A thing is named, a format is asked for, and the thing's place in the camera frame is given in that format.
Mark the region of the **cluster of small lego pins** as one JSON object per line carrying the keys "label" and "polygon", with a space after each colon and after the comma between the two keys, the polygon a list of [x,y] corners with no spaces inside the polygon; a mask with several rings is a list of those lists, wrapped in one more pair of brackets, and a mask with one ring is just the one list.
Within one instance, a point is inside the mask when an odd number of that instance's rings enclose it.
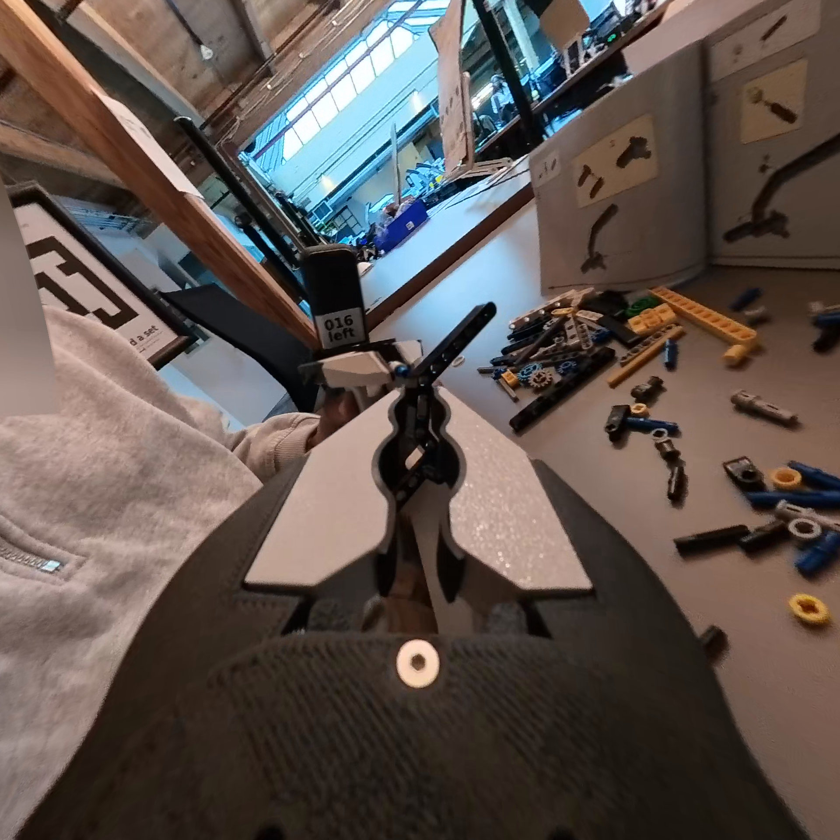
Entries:
{"label": "cluster of small lego pins", "polygon": [[807,579],[838,562],[838,475],[795,460],[768,474],[748,457],[721,466],[750,507],[769,516],[738,538],[743,552],[764,553],[790,541],[797,546],[794,568]]}

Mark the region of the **person's grey hoodie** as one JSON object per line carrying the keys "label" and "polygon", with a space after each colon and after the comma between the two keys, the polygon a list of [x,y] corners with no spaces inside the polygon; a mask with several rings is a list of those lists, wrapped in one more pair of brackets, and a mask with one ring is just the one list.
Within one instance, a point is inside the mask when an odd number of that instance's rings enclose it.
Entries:
{"label": "person's grey hoodie", "polygon": [[2,838],[80,747],[174,573],[265,484],[219,411],[116,332],[44,312],[59,411],[1,426]]}

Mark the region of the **short black lego beam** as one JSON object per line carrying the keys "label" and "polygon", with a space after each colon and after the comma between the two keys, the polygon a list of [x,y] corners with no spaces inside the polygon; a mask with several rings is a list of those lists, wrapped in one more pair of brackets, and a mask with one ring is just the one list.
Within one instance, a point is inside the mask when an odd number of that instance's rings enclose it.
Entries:
{"label": "short black lego beam", "polygon": [[379,457],[381,478],[397,509],[426,481],[455,486],[461,469],[459,454],[445,432],[450,410],[437,383],[496,313],[493,302],[473,307],[437,346],[402,374],[400,395],[391,413],[394,434]]}

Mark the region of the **pile of mixed lego parts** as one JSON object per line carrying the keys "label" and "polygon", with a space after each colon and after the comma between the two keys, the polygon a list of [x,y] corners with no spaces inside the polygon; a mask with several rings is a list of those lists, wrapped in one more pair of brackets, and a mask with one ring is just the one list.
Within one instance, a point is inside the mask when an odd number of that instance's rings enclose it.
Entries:
{"label": "pile of mixed lego parts", "polygon": [[[508,345],[503,347],[488,365],[479,368],[478,372],[492,375],[510,398],[516,400],[516,389],[519,387],[529,389],[536,397],[546,390],[535,392],[530,386],[519,384],[517,371],[527,364],[542,363],[542,369],[551,370],[553,373],[555,383],[560,379],[555,370],[558,363],[567,360],[580,361],[593,354],[597,348],[613,348],[617,361],[646,337],[636,335],[630,330],[627,327],[627,319],[616,318],[603,308],[595,309],[597,303],[605,302],[605,296],[594,294],[593,288],[571,290],[512,320],[509,325],[511,333],[508,336]],[[686,323],[696,326],[677,316],[676,324],[685,329]],[[651,361],[662,356],[666,368],[672,370],[676,363],[679,341],[684,336],[678,340],[668,340],[664,351]]]}

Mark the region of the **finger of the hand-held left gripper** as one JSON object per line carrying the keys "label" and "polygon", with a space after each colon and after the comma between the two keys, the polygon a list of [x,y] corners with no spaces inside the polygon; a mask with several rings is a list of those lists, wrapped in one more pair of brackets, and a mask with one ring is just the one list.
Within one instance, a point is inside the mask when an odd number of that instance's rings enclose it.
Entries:
{"label": "finger of the hand-held left gripper", "polygon": [[384,339],[372,342],[367,352],[376,369],[412,370],[423,358],[423,345],[416,339]]}
{"label": "finger of the hand-held left gripper", "polygon": [[348,352],[321,360],[322,383],[330,388],[388,390],[393,386],[403,360],[386,359],[380,352]]}

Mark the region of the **grey lego connector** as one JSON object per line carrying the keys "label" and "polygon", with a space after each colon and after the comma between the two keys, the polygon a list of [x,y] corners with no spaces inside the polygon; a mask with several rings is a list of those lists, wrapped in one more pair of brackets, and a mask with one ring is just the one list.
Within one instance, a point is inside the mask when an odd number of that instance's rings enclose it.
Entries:
{"label": "grey lego connector", "polygon": [[791,411],[764,400],[759,395],[738,391],[730,396],[730,403],[740,412],[759,417],[785,427],[795,427],[799,417]]}

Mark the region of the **person's left forearm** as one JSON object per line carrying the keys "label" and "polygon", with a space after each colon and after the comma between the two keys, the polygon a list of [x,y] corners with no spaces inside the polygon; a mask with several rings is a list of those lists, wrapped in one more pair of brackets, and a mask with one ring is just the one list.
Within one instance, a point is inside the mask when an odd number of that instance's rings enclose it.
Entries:
{"label": "person's left forearm", "polygon": [[236,432],[225,432],[224,446],[259,480],[267,483],[318,442],[321,417],[289,413]]}

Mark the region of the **person's left hand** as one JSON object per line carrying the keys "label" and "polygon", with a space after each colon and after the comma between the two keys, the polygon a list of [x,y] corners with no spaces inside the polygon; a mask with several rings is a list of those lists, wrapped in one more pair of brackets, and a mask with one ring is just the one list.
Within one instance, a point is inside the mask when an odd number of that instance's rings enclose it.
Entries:
{"label": "person's left hand", "polygon": [[352,392],[328,392],[320,409],[318,424],[308,438],[306,450],[310,451],[323,443],[359,413],[360,407]]}

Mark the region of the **wooden beam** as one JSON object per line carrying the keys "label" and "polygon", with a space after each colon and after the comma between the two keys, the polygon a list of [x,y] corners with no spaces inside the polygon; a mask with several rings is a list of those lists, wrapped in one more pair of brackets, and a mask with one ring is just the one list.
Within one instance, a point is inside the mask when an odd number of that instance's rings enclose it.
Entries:
{"label": "wooden beam", "polygon": [[26,2],[1,2],[2,57],[239,300],[310,349],[312,321],[206,203],[176,191],[100,101],[105,93]]}

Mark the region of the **large glass window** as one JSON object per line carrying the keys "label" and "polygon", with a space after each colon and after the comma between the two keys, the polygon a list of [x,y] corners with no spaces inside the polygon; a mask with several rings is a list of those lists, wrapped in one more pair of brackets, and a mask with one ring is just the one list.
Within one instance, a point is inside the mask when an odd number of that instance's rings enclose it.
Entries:
{"label": "large glass window", "polygon": [[266,173],[288,162],[403,56],[448,1],[393,2],[242,150]]}

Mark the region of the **blue plastic bin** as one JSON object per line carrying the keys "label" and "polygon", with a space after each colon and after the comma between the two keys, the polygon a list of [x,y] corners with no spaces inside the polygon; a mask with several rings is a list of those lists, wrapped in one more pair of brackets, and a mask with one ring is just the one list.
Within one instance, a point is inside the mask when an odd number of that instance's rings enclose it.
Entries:
{"label": "blue plastic bin", "polygon": [[400,205],[393,217],[386,217],[376,225],[374,245],[377,251],[388,254],[413,235],[428,220],[423,200],[416,199]]}

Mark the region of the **grey instruction booklet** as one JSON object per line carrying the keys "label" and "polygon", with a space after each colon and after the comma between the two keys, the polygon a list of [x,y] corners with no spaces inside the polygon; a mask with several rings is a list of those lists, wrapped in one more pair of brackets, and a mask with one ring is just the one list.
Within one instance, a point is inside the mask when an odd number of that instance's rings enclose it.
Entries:
{"label": "grey instruction booklet", "polygon": [[838,269],[839,2],[678,2],[529,159],[541,289]]}

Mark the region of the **black pole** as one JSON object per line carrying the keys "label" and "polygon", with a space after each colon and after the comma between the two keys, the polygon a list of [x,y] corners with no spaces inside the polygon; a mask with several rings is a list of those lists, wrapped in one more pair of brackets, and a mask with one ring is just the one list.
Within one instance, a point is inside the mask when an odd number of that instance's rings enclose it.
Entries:
{"label": "black pole", "polygon": [[271,199],[268,192],[239,161],[236,155],[219,150],[189,117],[178,115],[174,119],[185,136],[201,153],[207,163],[225,184],[228,193],[241,206],[237,217],[248,217],[249,222],[237,222],[244,232],[256,231],[254,244],[265,259],[285,278],[286,283],[299,296],[310,302],[300,267],[302,251],[306,248],[299,226]]}

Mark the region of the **yellow lego beam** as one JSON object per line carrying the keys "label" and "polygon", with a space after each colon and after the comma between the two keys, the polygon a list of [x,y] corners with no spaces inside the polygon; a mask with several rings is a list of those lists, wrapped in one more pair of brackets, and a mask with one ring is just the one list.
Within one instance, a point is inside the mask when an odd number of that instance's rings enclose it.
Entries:
{"label": "yellow lego beam", "polygon": [[688,320],[728,344],[741,345],[749,350],[759,346],[759,335],[754,329],[727,315],[712,310],[666,287],[652,287],[647,291],[653,297],[668,305],[677,316]]}

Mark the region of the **long black lego beam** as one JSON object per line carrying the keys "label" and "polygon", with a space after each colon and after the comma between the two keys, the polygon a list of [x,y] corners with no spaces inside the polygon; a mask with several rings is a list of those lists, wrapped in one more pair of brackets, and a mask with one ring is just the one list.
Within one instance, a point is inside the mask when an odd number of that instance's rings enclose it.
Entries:
{"label": "long black lego beam", "polygon": [[572,372],[562,374],[557,382],[550,385],[510,419],[511,431],[514,434],[524,433],[615,361],[616,351],[606,346],[597,348],[593,354],[579,360]]}

